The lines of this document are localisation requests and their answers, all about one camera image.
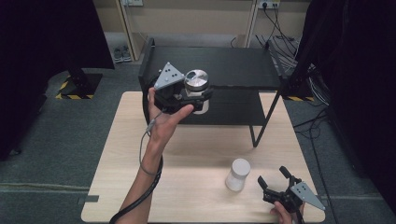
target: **wall outlet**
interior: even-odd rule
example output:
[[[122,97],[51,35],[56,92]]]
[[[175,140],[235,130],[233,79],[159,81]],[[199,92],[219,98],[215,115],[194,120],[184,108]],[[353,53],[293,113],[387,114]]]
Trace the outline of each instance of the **wall outlet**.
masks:
[[[122,0],[122,3],[126,7],[142,7],[143,0]]]
[[[271,8],[276,8],[276,7],[279,8],[280,0],[260,0],[259,8],[263,8],[262,7],[263,3],[267,4],[266,9],[271,9]]]
[[[143,6],[143,0],[131,0],[132,1],[132,6],[134,7],[142,7]]]

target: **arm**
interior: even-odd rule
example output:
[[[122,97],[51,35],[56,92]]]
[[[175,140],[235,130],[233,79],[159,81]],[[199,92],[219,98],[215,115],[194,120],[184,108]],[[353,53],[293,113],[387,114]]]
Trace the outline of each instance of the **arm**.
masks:
[[[157,117],[161,111],[154,105],[153,88],[148,91],[148,112],[150,119]],[[173,115],[161,114],[156,118],[155,125],[151,129],[151,135],[146,147],[146,153],[142,159],[142,166],[151,173],[157,173],[160,160],[173,133],[175,132],[177,124],[186,118],[193,110],[192,105],[186,105]],[[127,196],[120,209],[126,207],[130,203],[138,199],[146,192],[155,176],[146,174],[140,167],[136,179],[132,184]],[[139,204],[134,210],[121,217],[117,223],[147,223],[149,219],[149,209],[151,207],[152,194],[147,197],[145,201]]]

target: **black curtain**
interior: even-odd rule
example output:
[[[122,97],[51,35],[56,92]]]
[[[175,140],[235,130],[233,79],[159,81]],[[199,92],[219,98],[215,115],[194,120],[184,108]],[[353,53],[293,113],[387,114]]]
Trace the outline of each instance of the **black curtain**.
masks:
[[[92,0],[0,2],[0,159],[42,102],[48,80],[70,69],[114,64]]]
[[[312,0],[299,52],[326,4]],[[346,0],[334,15],[312,63],[331,90],[328,112],[347,154],[396,214],[396,2]]]

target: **hazard tape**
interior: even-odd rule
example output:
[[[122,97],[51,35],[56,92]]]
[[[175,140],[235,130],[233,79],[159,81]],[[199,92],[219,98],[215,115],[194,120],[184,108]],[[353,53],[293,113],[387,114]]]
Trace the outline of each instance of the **hazard tape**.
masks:
[[[307,96],[307,97],[298,97],[298,96],[282,96],[284,100],[290,101],[314,101],[314,97]]]
[[[58,94],[55,96],[56,99],[66,99],[66,100],[85,100],[85,99],[92,99],[93,95],[92,94],[78,94],[78,95],[66,95],[62,94],[62,90],[67,86],[69,80],[71,80],[71,77],[68,76],[66,81],[62,84],[61,88],[58,91]]]

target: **power strip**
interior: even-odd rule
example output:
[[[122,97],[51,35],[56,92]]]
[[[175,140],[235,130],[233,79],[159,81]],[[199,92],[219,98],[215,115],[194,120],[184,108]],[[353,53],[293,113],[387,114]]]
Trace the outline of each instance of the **power strip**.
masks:
[[[272,8],[279,8],[280,5],[280,0],[261,0],[259,3],[259,8],[263,8],[262,4],[266,3],[267,8],[266,9],[272,9]]]

